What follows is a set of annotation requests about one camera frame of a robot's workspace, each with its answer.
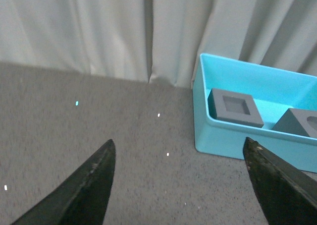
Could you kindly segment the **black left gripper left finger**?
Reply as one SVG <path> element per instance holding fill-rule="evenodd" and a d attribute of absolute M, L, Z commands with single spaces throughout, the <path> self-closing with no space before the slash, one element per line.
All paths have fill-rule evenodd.
<path fill-rule="evenodd" d="M 113 183 L 116 148 L 106 141 L 15 225 L 101 225 Z"/>

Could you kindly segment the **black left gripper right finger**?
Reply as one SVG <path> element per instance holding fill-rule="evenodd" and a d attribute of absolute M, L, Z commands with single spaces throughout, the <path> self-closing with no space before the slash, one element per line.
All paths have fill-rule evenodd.
<path fill-rule="evenodd" d="M 257 141 L 243 146 L 254 193 L 270 225 L 315 225 L 317 182 Z"/>

